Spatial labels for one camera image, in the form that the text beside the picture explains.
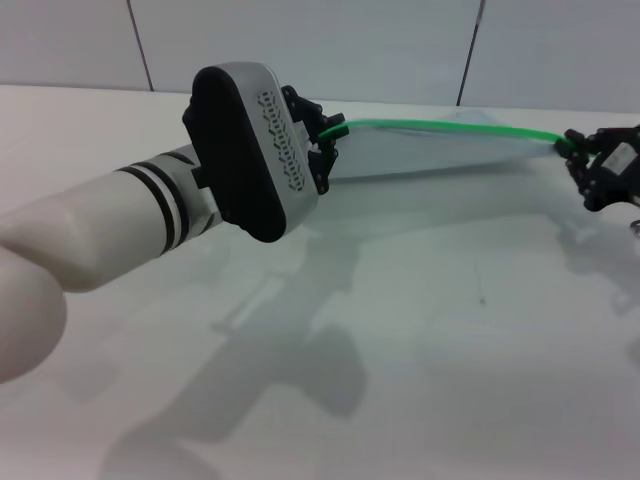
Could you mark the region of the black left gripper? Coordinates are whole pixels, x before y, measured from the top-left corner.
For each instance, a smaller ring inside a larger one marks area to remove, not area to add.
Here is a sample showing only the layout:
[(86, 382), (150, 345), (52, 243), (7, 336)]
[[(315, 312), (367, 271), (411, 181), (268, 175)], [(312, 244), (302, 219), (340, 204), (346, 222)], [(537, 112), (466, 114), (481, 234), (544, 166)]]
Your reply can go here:
[(329, 176), (338, 158), (335, 142), (349, 134), (342, 113), (326, 117), (323, 107), (298, 95), (290, 85), (281, 88), (284, 100), (295, 123), (302, 122), (311, 143), (307, 146), (307, 165), (311, 184), (319, 196), (329, 191)]

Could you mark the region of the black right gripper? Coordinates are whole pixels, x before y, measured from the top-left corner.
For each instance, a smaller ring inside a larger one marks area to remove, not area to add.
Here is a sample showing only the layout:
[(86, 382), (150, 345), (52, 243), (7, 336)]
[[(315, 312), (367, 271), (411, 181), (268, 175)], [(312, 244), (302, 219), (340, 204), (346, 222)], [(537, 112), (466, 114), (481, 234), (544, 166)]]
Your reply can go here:
[[(588, 135), (568, 129), (562, 147), (587, 210), (601, 211), (616, 203), (639, 206), (639, 126)], [(591, 163), (589, 154), (595, 156)]]

